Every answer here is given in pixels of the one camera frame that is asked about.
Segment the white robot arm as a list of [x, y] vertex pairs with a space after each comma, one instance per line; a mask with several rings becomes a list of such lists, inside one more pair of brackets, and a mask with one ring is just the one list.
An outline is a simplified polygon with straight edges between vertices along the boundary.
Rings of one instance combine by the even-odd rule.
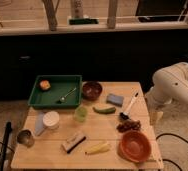
[[179, 62], [157, 70], [152, 76], [153, 86], [145, 94], [150, 124], [162, 118], [161, 108], [177, 100], [188, 106], [188, 63]]

